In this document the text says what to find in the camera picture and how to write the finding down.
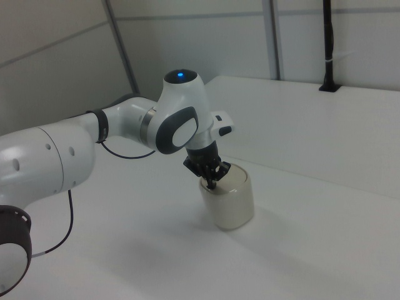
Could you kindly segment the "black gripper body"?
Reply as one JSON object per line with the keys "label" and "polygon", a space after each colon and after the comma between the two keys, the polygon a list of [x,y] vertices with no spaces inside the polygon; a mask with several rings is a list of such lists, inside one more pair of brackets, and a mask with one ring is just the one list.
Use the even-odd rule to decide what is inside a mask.
{"label": "black gripper body", "polygon": [[217,166],[221,158],[216,141],[201,149],[186,149],[191,163],[200,166]]}

